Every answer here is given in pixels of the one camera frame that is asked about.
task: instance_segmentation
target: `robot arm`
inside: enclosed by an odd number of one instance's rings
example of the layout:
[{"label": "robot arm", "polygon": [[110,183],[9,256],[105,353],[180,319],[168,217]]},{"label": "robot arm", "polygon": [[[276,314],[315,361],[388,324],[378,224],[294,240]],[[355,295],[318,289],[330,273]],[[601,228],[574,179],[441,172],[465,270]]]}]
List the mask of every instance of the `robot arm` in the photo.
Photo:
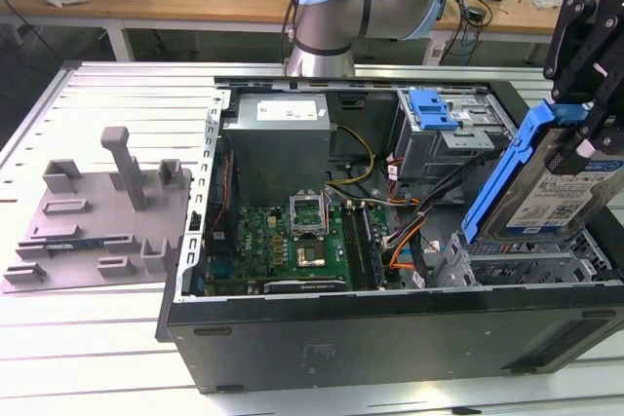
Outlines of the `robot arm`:
[{"label": "robot arm", "polygon": [[356,37],[422,37],[441,6],[442,0],[300,0],[287,74],[353,76]]}]

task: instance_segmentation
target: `table leg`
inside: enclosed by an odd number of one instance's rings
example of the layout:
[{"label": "table leg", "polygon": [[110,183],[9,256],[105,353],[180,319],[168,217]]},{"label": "table leg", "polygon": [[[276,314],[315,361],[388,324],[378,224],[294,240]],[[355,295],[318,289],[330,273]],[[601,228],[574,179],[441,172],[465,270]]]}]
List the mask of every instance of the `table leg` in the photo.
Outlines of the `table leg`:
[{"label": "table leg", "polygon": [[128,31],[122,28],[107,26],[108,39],[113,47],[113,53],[118,62],[128,62],[135,60],[133,48],[128,39]]},{"label": "table leg", "polygon": [[446,31],[431,31],[429,33],[429,44],[425,52],[423,65],[440,65],[442,54],[445,52],[450,33]]},{"label": "table leg", "polygon": [[9,41],[14,48],[19,48],[23,44],[18,27],[14,24],[0,24],[0,37]]},{"label": "table leg", "polygon": [[525,56],[525,62],[534,63],[535,58],[537,57],[537,54],[539,53],[539,50],[541,49],[541,47],[542,45],[538,43],[531,44],[528,47],[528,52],[526,53],[526,56]]},{"label": "table leg", "polygon": [[191,53],[198,54],[201,48],[199,42],[199,33],[197,31],[193,31],[193,42],[191,44]]}]

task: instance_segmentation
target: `black computer case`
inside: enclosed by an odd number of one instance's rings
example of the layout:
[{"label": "black computer case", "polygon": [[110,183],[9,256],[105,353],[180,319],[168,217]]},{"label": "black computer case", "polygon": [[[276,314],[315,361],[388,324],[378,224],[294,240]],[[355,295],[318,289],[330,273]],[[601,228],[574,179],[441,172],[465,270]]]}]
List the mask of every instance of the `black computer case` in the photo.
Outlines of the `black computer case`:
[{"label": "black computer case", "polygon": [[[525,102],[487,86],[518,126]],[[624,228],[605,208],[587,230],[619,278]],[[624,286],[172,303],[173,276],[159,325],[202,394],[550,373],[624,325]]]}]

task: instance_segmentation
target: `white label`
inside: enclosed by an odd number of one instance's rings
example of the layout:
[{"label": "white label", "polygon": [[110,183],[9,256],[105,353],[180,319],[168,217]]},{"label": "white label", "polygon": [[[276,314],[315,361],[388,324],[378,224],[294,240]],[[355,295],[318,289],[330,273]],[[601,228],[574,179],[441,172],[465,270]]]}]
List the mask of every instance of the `white label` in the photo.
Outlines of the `white label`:
[{"label": "white label", "polygon": [[450,113],[450,116],[455,119],[455,120],[460,120],[460,121],[472,121],[472,118],[470,117],[470,113],[468,111],[452,111]]},{"label": "white label", "polygon": [[612,178],[623,166],[621,161],[596,161],[578,175],[545,174],[507,227],[524,228],[523,234],[537,234],[542,228],[567,226],[592,200],[592,189]]},{"label": "white label", "polygon": [[431,243],[429,243],[429,247],[431,248],[425,248],[423,250],[424,253],[440,253],[440,243],[438,241],[432,241]]},{"label": "white label", "polygon": [[399,180],[399,170],[396,166],[388,167],[388,178],[390,180]]},{"label": "white label", "polygon": [[423,287],[425,287],[424,279],[415,270],[413,271],[413,275],[411,275],[411,282],[418,289],[422,289]]},{"label": "white label", "polygon": [[69,248],[74,248],[72,244],[54,244],[51,246],[46,246],[47,250],[66,250]]},{"label": "white label", "polygon": [[257,104],[258,121],[316,121],[314,101],[261,101]]}]

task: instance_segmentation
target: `aluminum table surface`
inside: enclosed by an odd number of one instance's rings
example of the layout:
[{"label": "aluminum table surface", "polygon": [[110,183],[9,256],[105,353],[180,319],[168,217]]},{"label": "aluminum table surface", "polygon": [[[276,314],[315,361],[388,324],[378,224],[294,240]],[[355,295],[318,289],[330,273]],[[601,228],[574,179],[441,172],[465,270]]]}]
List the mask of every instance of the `aluminum table surface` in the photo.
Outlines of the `aluminum table surface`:
[{"label": "aluminum table surface", "polygon": [[[513,83],[529,105],[548,94],[537,69],[361,66],[361,76]],[[0,269],[27,226],[50,159],[112,170],[99,146],[125,125],[142,168],[178,158],[191,170],[214,75],[280,75],[271,64],[83,63],[62,70],[0,152]],[[624,198],[611,209],[624,219]],[[173,344],[153,338],[163,284],[0,296],[0,414],[205,415],[624,414],[624,334],[553,375],[201,396]]]}]

